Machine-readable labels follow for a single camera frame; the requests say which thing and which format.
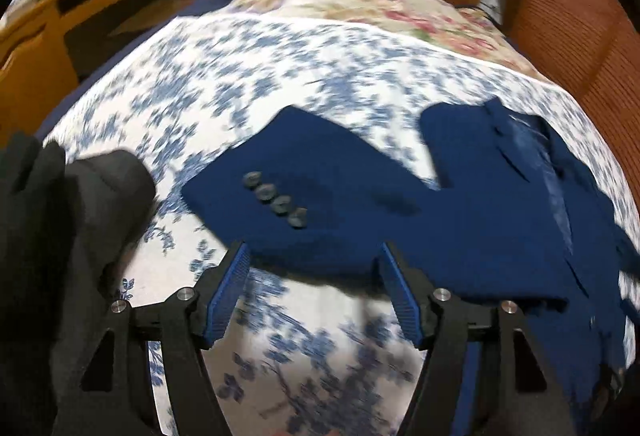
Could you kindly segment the navy blue suit jacket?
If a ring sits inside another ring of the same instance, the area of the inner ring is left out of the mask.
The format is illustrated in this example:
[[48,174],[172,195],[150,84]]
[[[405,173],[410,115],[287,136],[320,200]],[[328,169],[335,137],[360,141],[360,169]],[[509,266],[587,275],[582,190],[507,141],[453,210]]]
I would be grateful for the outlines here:
[[624,360],[618,278],[639,270],[612,201],[543,118],[498,99],[434,104],[418,124],[437,189],[346,128],[287,107],[182,198],[268,267],[368,284],[392,241],[466,300],[514,300],[584,430],[602,372]]

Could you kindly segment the black garment pile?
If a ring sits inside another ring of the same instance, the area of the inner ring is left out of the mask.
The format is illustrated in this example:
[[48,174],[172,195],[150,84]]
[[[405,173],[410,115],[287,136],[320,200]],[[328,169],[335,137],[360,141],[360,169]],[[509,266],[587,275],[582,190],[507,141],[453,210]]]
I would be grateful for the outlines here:
[[58,403],[112,302],[154,180],[127,150],[66,162],[15,134],[1,151],[1,431],[51,433]]

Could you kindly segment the blue floral white bedsheet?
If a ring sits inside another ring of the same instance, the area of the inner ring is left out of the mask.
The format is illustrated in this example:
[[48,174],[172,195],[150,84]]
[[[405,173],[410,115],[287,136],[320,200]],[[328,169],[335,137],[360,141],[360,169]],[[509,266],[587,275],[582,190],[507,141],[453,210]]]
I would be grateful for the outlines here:
[[124,148],[157,210],[126,270],[137,304],[232,240],[253,269],[206,361],[237,435],[390,435],[422,355],[385,298],[350,292],[394,240],[438,284],[533,301],[584,411],[631,348],[639,237],[615,156],[564,89],[359,23],[217,11],[130,45],[48,119],[70,159]]

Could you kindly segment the wooden desk with cabinets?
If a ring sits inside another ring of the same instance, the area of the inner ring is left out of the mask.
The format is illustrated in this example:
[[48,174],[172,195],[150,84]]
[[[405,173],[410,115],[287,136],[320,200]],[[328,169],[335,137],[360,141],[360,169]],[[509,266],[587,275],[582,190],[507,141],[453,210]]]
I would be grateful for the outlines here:
[[1,29],[1,142],[34,134],[79,85],[65,35],[122,0],[40,0]]

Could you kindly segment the louvered wooden wardrobe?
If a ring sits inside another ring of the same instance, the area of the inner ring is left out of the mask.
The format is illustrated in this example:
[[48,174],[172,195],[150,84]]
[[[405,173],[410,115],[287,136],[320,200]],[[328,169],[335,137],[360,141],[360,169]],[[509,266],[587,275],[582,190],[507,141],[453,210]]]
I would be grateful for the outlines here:
[[639,33],[617,0],[518,0],[508,35],[586,111],[639,185]]

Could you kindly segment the pink floral quilt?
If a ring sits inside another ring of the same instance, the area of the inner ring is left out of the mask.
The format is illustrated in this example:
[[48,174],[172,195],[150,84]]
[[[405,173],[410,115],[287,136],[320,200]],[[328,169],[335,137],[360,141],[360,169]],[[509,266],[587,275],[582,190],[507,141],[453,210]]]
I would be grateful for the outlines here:
[[544,79],[480,8],[458,8],[444,0],[232,0],[230,8],[377,26]]

